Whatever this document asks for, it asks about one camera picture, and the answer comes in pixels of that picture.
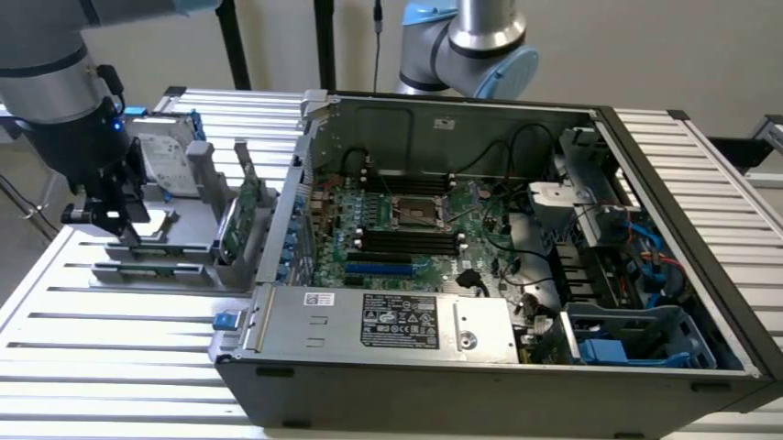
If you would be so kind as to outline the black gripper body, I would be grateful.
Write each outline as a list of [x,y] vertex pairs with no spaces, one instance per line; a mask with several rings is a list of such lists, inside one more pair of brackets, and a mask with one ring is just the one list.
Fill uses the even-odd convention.
[[136,202],[136,141],[112,99],[106,97],[92,113],[72,121],[30,122],[27,136],[44,163],[66,177],[71,192],[128,215]]

